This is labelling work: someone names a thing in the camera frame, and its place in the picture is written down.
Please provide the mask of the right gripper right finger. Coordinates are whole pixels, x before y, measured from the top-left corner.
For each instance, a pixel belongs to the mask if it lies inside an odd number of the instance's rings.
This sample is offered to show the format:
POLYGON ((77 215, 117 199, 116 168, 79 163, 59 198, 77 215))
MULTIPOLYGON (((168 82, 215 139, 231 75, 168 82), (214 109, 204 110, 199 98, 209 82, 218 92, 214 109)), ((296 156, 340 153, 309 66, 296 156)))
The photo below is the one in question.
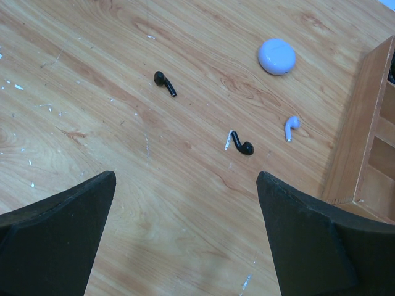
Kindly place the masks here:
POLYGON ((393 295, 394 226, 263 171, 259 203, 282 295, 393 295))

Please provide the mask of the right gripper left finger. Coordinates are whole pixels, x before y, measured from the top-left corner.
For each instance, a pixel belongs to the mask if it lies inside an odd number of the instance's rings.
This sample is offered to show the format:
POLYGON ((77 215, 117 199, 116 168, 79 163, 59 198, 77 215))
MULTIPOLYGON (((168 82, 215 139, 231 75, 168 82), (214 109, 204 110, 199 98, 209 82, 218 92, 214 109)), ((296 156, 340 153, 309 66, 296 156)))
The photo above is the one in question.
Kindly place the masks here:
POLYGON ((104 171, 1 215, 1 295, 84 295, 116 187, 104 171))

